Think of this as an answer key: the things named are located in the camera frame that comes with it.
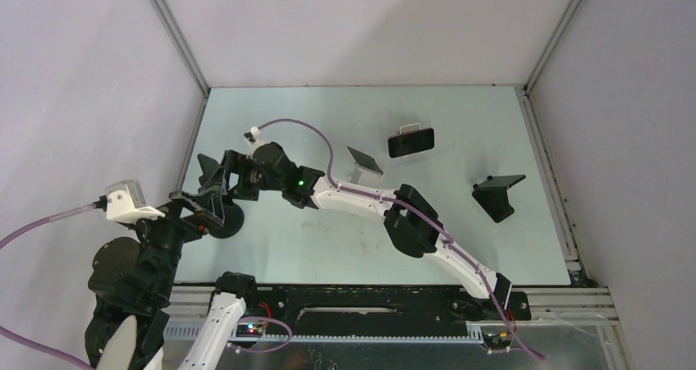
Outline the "black phone stand round base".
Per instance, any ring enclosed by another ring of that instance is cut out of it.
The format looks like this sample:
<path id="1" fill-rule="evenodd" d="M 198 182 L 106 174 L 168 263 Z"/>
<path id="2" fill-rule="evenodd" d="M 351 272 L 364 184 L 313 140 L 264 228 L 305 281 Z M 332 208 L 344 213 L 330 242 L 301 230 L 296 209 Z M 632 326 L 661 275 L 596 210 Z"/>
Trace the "black phone stand round base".
<path id="1" fill-rule="evenodd" d="M 208 233 L 216 239 L 226 239 L 234 236 L 244 224 L 244 212 L 227 195 L 222 195 L 222 205 L 224 207 L 224 221 L 210 222 Z"/>

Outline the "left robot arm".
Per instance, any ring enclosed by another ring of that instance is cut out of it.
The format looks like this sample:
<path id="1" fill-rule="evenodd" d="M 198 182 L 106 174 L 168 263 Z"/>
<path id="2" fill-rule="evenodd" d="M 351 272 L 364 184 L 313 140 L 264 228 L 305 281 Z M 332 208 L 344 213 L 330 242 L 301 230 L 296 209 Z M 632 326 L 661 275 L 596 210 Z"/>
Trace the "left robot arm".
<path id="1" fill-rule="evenodd" d="M 163 347 L 169 319 L 164 310 L 170 304 L 184 245 L 204 235 L 229 238 L 241 229 L 245 215 L 240 206 L 223 202 L 224 219 L 219 226 L 204 222 L 197 212 L 183 217 L 176 201 L 159 208 L 147 206 L 124 188 L 101 196 L 97 206 L 109 221 L 134 231 L 136 237 L 117 237 L 94 255 L 88 288 L 96 307 L 85 331 L 85 351 L 89 364 L 98 366 L 117 328 L 135 316 L 135 351 L 126 368 L 142 369 Z"/>

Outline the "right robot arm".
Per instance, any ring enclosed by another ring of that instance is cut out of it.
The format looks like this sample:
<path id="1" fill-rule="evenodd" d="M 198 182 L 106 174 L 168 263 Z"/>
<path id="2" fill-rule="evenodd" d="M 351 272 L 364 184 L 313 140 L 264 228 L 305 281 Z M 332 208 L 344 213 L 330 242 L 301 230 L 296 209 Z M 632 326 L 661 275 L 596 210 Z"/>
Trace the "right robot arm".
<path id="1" fill-rule="evenodd" d="M 511 281 L 464 251 L 414 187 L 349 186 L 324 171 L 295 164 L 275 142 L 251 154 L 227 150 L 220 161 L 204 154 L 197 159 L 200 190 L 217 191 L 213 222 L 207 229 L 213 237 L 226 239 L 241 229 L 244 213 L 235 200 L 255 201 L 262 191 L 277 191 L 296 208 L 341 211 L 381 222 L 396 250 L 439 263 L 478 301 L 484 317 L 511 322 Z"/>

